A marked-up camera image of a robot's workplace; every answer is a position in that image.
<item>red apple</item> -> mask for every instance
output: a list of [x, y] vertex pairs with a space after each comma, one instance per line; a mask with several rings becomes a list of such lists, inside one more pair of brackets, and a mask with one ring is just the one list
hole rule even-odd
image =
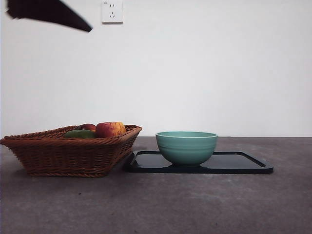
[[105, 122], [96, 126], [96, 135], [99, 138], [118, 136], [126, 132], [122, 122]]
[[75, 130], [90, 130], [90, 131], [95, 132], [96, 126], [94, 124], [91, 124], [91, 123], [85, 123], [85, 124], [82, 124], [82, 125], [76, 127]]

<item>green fruit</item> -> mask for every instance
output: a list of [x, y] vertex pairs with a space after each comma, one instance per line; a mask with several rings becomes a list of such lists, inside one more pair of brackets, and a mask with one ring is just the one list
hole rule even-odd
[[90, 130], [71, 130], [64, 134], [66, 138], [96, 138], [96, 133]]

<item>bowl rim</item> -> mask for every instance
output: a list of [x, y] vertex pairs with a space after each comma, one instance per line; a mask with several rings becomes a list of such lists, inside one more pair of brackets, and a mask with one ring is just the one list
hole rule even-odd
[[198, 131], [166, 131], [166, 132], [159, 132], [156, 133], [156, 136], [159, 137], [169, 137], [169, 138], [213, 138], [218, 137], [216, 133], [208, 133], [213, 134], [213, 136], [164, 136], [163, 133], [208, 133], [208, 132], [198, 132]]

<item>black object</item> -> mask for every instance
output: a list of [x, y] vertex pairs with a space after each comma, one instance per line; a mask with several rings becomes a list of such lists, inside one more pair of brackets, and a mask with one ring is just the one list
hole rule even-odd
[[270, 174], [273, 166], [243, 152], [216, 151], [204, 163], [194, 167], [174, 166], [159, 151], [135, 151], [124, 164], [129, 172], [143, 173], [208, 173]]
[[90, 32], [92, 28], [59, 0], [8, 0], [7, 13], [12, 18], [29, 18], [58, 23]]

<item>electrical outlet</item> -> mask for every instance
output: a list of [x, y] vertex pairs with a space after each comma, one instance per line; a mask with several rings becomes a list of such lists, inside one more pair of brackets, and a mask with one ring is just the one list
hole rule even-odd
[[123, 3], [118, 0], [104, 0], [102, 23], [123, 23]]

